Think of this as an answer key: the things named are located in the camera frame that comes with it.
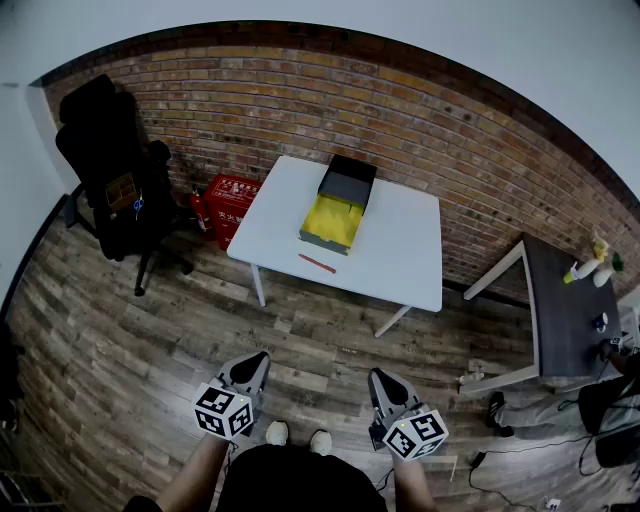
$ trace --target dark gray table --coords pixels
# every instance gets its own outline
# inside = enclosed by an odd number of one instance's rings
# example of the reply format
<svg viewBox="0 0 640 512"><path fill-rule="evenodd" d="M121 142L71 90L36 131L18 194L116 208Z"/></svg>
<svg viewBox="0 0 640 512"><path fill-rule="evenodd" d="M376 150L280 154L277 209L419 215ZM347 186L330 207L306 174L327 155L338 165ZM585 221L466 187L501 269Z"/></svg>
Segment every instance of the dark gray table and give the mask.
<svg viewBox="0 0 640 512"><path fill-rule="evenodd" d="M526 233L522 241L464 293L464 298L473 298L519 258L524 263L531 306L533 364L461 386L460 393L485 391L538 376L595 376L602 369L602 363L595 357L598 343L621 335L611 280L601 288L595 287L592 276L564 284L562 278L575 258ZM591 321L601 313L606 313L609 320L604 333L591 326Z"/></svg>

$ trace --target brick wall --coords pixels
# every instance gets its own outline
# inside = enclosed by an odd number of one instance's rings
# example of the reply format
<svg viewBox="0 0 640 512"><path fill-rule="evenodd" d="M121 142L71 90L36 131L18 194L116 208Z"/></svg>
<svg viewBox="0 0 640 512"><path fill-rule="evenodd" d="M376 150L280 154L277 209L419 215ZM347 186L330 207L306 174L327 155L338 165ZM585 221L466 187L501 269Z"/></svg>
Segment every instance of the brick wall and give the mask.
<svg viewBox="0 0 640 512"><path fill-rule="evenodd" d="M219 172L264 180L280 155L343 154L439 198L445 279L473 282L523 231L584 259L597 231L626 263L617 293L640 282L640 207L617 175L527 99L435 54L301 24L173 29L43 77L56 121L62 97L101 73L171 149L177 190ZM524 298L521 277L500 291Z"/></svg>

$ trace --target white cube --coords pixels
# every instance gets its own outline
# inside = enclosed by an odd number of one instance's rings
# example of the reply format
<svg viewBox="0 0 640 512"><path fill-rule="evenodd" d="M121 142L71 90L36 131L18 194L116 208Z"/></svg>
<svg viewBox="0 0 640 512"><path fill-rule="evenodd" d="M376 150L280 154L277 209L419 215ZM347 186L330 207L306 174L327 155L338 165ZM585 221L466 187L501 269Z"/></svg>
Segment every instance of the white cube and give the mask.
<svg viewBox="0 0 640 512"><path fill-rule="evenodd" d="M433 453L449 436L438 411L429 411L391 425L383 442L405 460Z"/></svg>
<svg viewBox="0 0 640 512"><path fill-rule="evenodd" d="M251 399L227 389L202 383L193 400L198 427L231 441L253 423Z"/></svg>

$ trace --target white bottle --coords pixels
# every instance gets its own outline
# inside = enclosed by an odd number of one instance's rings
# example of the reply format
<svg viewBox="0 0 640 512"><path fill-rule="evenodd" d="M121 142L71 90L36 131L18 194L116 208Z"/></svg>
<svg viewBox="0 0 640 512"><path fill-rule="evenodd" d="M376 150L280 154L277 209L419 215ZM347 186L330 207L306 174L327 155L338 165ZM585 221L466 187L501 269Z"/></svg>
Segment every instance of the white bottle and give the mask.
<svg viewBox="0 0 640 512"><path fill-rule="evenodd" d="M592 258L589 261L585 262L578 270L576 270L576 279L583 279L587 277L596 269L598 265L600 265L600 261L596 258Z"/></svg>
<svg viewBox="0 0 640 512"><path fill-rule="evenodd" d="M593 274L593 284L596 285L596 288L600 288L601 286L603 286L604 283L609 280L613 272L613 267L611 265L607 265L606 267L601 268L595 274Z"/></svg>

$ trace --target white wall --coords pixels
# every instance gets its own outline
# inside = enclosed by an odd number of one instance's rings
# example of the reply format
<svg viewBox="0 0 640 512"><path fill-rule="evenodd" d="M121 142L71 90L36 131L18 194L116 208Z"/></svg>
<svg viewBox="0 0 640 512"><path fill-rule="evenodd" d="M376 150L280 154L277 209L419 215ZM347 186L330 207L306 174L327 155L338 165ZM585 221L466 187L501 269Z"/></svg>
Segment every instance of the white wall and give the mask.
<svg viewBox="0 0 640 512"><path fill-rule="evenodd" d="M125 38L194 23L256 19L378 34L474 68L560 119L640 196L640 8L633 0L5 0L0 83L16 82L26 95L25 87L44 73ZM19 172L25 165L18 155L28 154L40 164L30 172L48 175L55 169L57 186L71 190L75 177L55 156L54 132L44 113L9 106L0 115L3 127L23 127L10 134L9 147L2 141L0 188L7 190L7 163ZM0 203L0 217L8 208ZM37 222L35 217L18 222Z"/></svg>
<svg viewBox="0 0 640 512"><path fill-rule="evenodd" d="M41 147L25 93L22 87L0 86L0 298L64 193Z"/></svg>

